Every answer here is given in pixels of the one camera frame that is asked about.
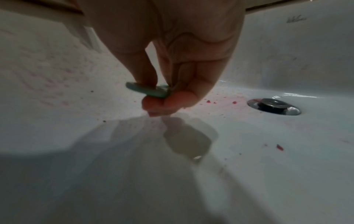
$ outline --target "metal drain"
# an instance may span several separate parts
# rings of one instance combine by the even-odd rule
[[[288,104],[281,100],[264,98],[264,99],[253,99],[249,100],[247,104],[257,110],[273,113],[273,114],[281,114],[281,115],[299,115],[301,111],[294,107],[291,104]]]

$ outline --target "green coin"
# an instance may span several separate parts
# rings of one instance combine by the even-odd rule
[[[168,85],[156,86],[155,88],[144,86],[135,82],[127,82],[125,86],[133,91],[144,93],[148,96],[166,98],[170,95],[170,87]]]

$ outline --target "white sink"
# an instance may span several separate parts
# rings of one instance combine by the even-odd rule
[[[161,119],[81,16],[1,0],[0,223],[352,223],[353,12],[248,14],[213,91]]]

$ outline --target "hand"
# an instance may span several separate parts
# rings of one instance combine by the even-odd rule
[[[151,117],[200,101],[215,85],[240,36],[243,0],[77,0],[97,35],[138,83],[156,86],[145,48],[152,41],[172,94],[145,97]]]

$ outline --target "sink basin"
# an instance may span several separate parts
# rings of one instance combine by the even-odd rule
[[[0,1],[0,222],[352,223],[353,11],[249,13],[212,92],[149,118],[82,16]]]

